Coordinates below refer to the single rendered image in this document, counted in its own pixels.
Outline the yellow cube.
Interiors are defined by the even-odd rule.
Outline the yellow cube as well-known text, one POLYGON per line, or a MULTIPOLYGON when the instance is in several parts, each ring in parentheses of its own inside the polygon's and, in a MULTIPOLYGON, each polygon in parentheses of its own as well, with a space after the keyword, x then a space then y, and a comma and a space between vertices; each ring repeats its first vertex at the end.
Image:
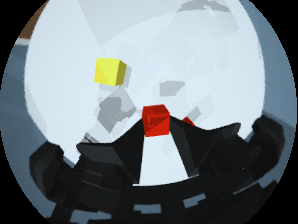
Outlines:
POLYGON ((97 57, 94 83, 114 85, 124 84, 126 64, 117 59, 97 57))

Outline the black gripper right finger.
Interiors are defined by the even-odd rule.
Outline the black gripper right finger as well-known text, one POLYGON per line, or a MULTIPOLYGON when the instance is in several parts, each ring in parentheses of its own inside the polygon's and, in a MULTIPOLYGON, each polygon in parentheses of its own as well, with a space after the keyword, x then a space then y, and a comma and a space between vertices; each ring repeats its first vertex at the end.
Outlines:
POLYGON ((172 133, 188 177, 198 175, 198 168, 204 163, 217 141, 229 139, 238 131, 241 131, 239 121, 217 129, 202 129, 178 117, 170 116, 169 132, 172 133))

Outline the red cube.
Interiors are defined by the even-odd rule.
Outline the red cube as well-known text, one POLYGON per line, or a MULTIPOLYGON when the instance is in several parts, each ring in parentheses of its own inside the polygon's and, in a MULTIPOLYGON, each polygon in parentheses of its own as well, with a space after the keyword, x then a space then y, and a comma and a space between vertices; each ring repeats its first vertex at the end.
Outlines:
POLYGON ((188 116, 186 116, 185 119, 182 121, 186 121, 186 123, 194 125, 194 123, 192 123, 192 120, 190 120, 188 116))
POLYGON ((164 104, 142 107, 141 120, 145 137, 169 135, 170 112, 164 104))

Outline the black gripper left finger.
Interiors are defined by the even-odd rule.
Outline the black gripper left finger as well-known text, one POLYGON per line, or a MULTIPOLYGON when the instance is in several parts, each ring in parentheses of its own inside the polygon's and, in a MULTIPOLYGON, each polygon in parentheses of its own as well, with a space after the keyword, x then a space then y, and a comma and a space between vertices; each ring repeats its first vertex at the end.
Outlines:
POLYGON ((110 143, 78 143, 77 152, 85 160, 120 165, 133 184, 140 185, 141 163, 144 155, 144 124, 138 120, 124 133, 110 143))

